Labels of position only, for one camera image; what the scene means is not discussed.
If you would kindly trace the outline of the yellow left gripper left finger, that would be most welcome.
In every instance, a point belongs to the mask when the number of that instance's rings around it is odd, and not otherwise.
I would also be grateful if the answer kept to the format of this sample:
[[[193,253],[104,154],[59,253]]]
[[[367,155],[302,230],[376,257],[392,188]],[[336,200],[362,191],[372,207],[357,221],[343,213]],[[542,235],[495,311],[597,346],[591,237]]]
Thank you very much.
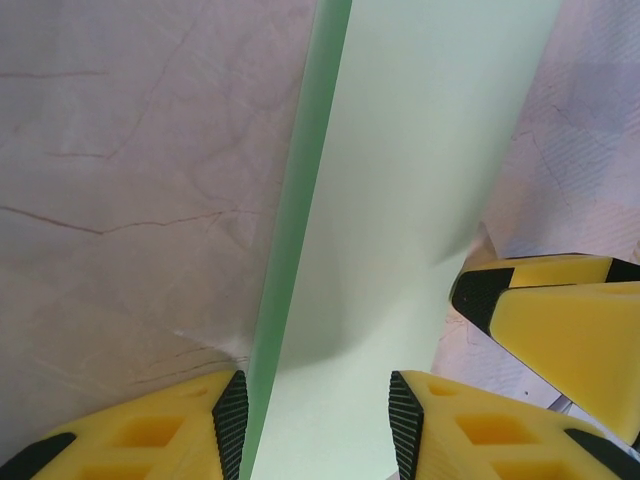
[[[60,425],[0,465],[0,480],[239,480],[243,371],[220,371]]]

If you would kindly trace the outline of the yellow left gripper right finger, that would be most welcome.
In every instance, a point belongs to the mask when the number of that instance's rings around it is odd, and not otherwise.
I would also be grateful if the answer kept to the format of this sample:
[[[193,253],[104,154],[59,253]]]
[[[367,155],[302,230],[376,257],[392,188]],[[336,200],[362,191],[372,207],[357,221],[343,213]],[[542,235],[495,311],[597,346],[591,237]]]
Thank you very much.
[[[580,419],[420,371],[390,376],[399,480],[640,480],[640,460]]]

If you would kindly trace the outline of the light green paper sheet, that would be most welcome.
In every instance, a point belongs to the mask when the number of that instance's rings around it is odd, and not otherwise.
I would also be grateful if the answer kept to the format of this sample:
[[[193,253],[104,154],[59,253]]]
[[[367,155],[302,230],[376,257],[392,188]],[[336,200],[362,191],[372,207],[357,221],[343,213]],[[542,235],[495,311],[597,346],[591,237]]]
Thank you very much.
[[[240,480],[387,480],[562,0],[319,0]]]

